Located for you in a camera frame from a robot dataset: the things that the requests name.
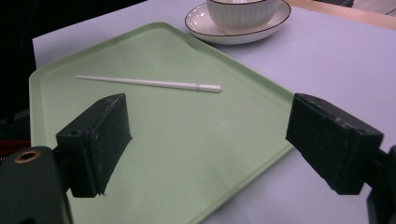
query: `plate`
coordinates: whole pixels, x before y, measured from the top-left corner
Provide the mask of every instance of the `plate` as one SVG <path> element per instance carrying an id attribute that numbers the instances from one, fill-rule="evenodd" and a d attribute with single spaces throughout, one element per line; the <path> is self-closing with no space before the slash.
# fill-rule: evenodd
<path id="1" fill-rule="evenodd" d="M 221 93 L 77 79 L 75 75 L 219 84 Z M 197 38 L 156 22 L 36 70 L 32 144 L 97 100 L 125 93 L 131 135 L 106 197 L 73 198 L 75 223 L 195 224 L 292 149 L 293 94 Z"/>
<path id="2" fill-rule="evenodd" d="M 282 28 L 289 18 L 291 7 L 279 0 L 275 16 L 263 26 L 248 31 L 230 31 L 219 28 L 210 18 L 206 3 L 191 10 L 185 19 L 192 33 L 207 42 L 222 45 L 246 44 L 263 39 Z"/>

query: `brass screw hole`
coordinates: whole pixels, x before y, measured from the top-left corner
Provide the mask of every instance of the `brass screw hole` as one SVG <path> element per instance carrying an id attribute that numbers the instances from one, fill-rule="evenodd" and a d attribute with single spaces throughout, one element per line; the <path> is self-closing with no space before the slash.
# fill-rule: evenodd
<path id="1" fill-rule="evenodd" d="M 37 159 L 40 155 L 41 152 L 37 150 L 26 151 L 19 155 L 17 158 L 15 158 L 14 161 L 16 163 L 26 163 Z"/>

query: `white bowl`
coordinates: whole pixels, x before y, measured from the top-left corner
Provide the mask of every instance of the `white bowl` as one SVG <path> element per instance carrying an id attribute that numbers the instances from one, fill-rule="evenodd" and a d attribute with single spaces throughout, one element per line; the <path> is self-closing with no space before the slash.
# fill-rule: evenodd
<path id="1" fill-rule="evenodd" d="M 237 45 L 257 41 L 275 33 L 283 27 L 290 13 L 289 4 L 282 0 L 277 0 L 276 13 L 270 21 L 248 32 L 230 32 L 219 28 L 208 15 L 206 4 L 202 4 L 187 14 L 185 22 L 194 36 L 206 42 Z"/>
<path id="2" fill-rule="evenodd" d="M 276 0 L 206 0 L 210 18 L 226 30 L 254 29 L 276 12 Z"/>

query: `black robotic claw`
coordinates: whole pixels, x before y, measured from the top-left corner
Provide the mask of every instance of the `black robotic claw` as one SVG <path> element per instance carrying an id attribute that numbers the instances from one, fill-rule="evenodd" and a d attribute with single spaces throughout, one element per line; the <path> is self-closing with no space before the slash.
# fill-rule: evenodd
<path id="1" fill-rule="evenodd" d="M 286 139 L 338 194 L 359 194 L 366 182 L 372 224 L 396 223 L 396 147 L 380 150 L 383 134 L 335 105 L 296 93 Z"/>

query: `saucer rim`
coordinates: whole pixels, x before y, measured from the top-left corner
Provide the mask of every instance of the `saucer rim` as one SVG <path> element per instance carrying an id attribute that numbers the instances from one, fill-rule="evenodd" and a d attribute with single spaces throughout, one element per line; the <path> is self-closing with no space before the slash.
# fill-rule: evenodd
<path id="1" fill-rule="evenodd" d="M 201 4 L 201 5 L 199 5 L 199 6 L 195 7 L 195 8 L 193 8 L 192 10 L 190 10 L 189 13 L 187 13 L 187 15 L 186 15 L 186 17 L 185 17 L 185 19 L 184 19 L 184 23 L 185 23 L 185 25 L 187 26 L 187 28 L 188 28 L 189 30 L 191 30 L 192 32 L 194 32 L 194 33 L 196 33 L 196 34 L 199 34 L 199 35 L 218 36 L 218 37 L 232 37 L 232 36 L 242 36 L 242 35 L 255 35 L 255 34 L 258 34 L 258 33 L 265 32 L 265 31 L 268 31 L 268 30 L 271 30 L 271 29 L 276 28 L 277 26 L 281 25 L 283 22 L 285 22 L 285 21 L 290 17 L 290 14 L 291 14 L 291 6 L 289 5 L 289 3 L 287 3 L 287 2 L 284 1 L 284 0 L 278 0 L 278 1 L 280 1 L 282 4 L 286 4 L 286 6 L 288 6 L 288 8 L 289 8 L 288 16 L 285 17 L 285 19 L 284 19 L 283 21 L 280 21 L 280 22 L 278 22 L 277 24 L 275 24 L 275 25 L 273 25 L 273 26 L 270 26 L 270 27 L 268 27 L 268 28 L 266 28 L 266 29 L 262 29 L 262 30 L 259 30 L 259 31 L 251 32 L 251 33 L 242 33 L 242 34 L 238 34 L 238 35 L 209 35 L 209 34 L 200 33 L 200 32 L 197 32 L 196 30 L 191 29 L 190 26 L 187 24 L 187 18 L 189 17 L 189 15 L 190 15 L 196 8 L 201 7 L 201 6 L 203 6 L 203 5 L 206 5 L 206 3 L 203 3 L 203 4 Z"/>

